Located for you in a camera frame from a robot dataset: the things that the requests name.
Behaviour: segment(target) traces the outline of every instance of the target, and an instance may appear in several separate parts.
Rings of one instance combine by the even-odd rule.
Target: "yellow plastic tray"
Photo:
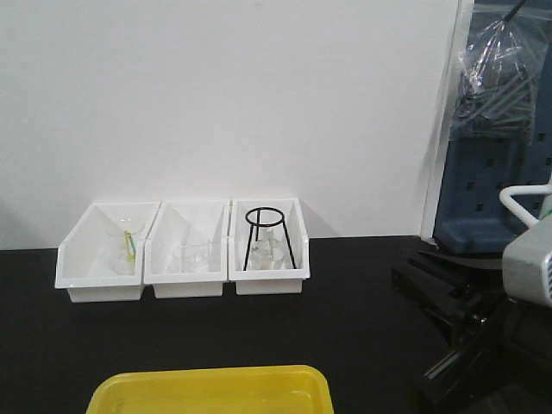
[[[333,414],[328,383],[307,366],[121,373],[87,414]]]

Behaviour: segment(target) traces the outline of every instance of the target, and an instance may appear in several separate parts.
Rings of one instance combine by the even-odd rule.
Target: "clear plastic wrap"
[[[536,93],[552,35],[552,11],[505,6],[474,9],[451,140],[533,136]]]

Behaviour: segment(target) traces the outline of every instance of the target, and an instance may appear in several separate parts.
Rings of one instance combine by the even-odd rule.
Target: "white plastic bin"
[[[92,203],[60,244],[55,287],[72,302],[139,300],[144,242],[159,205]]]
[[[163,203],[146,242],[144,283],[157,298],[222,296],[229,200]]]
[[[251,231],[245,216],[248,211],[258,207],[271,207],[284,213],[285,224],[292,245],[296,269],[293,268],[288,252],[283,226],[272,227],[273,239],[283,246],[284,257],[281,264],[262,270],[263,266],[252,265],[251,253],[248,269],[243,270],[248,248],[248,238]],[[270,212],[261,212],[260,221],[269,223],[278,220],[278,214],[271,216]],[[266,200],[235,200],[232,205],[232,217],[229,233],[229,279],[235,282],[238,295],[255,295],[270,293],[300,293],[303,280],[311,276],[309,268],[309,236],[304,227],[303,214],[297,198],[266,199]]]

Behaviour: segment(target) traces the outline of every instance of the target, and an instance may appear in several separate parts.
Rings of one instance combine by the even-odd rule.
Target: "pegboard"
[[[548,2],[536,0],[529,0],[527,5],[549,7]],[[481,138],[460,138],[449,143],[434,230],[440,246],[457,254],[496,253],[526,229],[499,202],[499,192],[509,185],[549,181],[551,113],[552,53],[549,51],[536,101],[535,134],[529,146],[518,141]],[[537,216],[543,196],[525,196],[519,202]]]

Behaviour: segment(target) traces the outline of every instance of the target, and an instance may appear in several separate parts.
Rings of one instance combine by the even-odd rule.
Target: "black table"
[[[72,304],[55,290],[57,250],[0,253],[0,412],[83,414],[111,375],[307,364],[336,414],[408,413],[407,380],[444,355],[431,323],[391,288],[417,237],[310,241],[300,295]]]

